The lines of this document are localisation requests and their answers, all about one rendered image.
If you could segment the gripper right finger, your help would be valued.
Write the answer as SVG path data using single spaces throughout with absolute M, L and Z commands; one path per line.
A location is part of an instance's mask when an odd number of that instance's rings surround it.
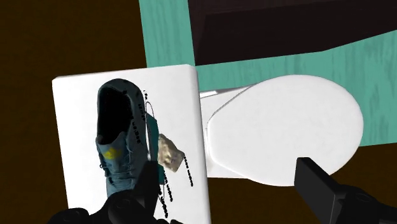
M 294 187 L 321 224 L 397 224 L 397 207 L 337 183 L 309 157 L 297 158 Z

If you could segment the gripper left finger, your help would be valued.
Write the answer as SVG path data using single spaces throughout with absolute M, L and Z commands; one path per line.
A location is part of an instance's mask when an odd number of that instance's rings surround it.
M 54 214 L 47 224 L 183 224 L 154 217 L 159 193 L 158 163 L 147 161 L 135 187 L 112 194 L 96 213 L 66 209 Z

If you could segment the blue sneaker with tag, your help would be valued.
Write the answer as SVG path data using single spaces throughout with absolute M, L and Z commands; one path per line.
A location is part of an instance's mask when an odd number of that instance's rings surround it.
M 159 187 L 168 184 L 165 168 L 176 172 L 188 162 L 186 155 L 159 133 L 157 120 L 146 111 L 144 96 L 137 85 L 120 78 L 105 82 L 98 90 L 95 144 L 107 197 L 132 190 L 147 161 L 158 163 Z M 168 215 L 161 189 L 158 202 Z

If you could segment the white toilet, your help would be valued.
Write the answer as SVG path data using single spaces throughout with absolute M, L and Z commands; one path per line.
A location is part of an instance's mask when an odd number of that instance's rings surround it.
M 291 186 L 298 157 L 328 174 L 355 154 L 363 115 L 340 85 L 303 74 L 272 78 L 202 97 L 190 65 L 60 76 L 52 82 L 69 207 L 98 211 L 107 198 L 94 139 L 99 89 L 133 83 L 147 96 L 146 111 L 186 158 L 167 178 L 157 218 L 211 224 L 207 180 L 247 178 Z

